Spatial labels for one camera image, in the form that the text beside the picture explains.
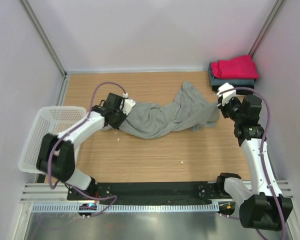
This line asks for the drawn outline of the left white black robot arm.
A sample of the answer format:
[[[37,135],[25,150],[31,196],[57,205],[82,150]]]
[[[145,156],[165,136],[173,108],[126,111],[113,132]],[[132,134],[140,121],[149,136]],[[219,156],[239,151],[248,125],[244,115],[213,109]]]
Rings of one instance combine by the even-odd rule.
[[[125,93],[109,93],[99,105],[94,105],[81,120],[58,133],[47,133],[42,138],[36,168],[78,189],[83,199],[91,200],[96,194],[96,180],[76,167],[75,151],[92,134],[107,126],[118,129],[136,105]]]

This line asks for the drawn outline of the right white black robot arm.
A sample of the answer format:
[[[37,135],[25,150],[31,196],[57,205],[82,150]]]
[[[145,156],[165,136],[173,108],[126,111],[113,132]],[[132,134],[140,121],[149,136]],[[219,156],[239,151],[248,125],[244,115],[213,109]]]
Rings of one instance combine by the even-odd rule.
[[[292,200],[284,197],[274,177],[260,125],[262,100],[246,95],[239,100],[235,92],[218,95],[217,107],[224,118],[234,121],[234,136],[248,163],[251,188],[235,174],[221,174],[215,192],[221,198],[229,195],[239,210],[244,228],[283,231],[291,211]]]

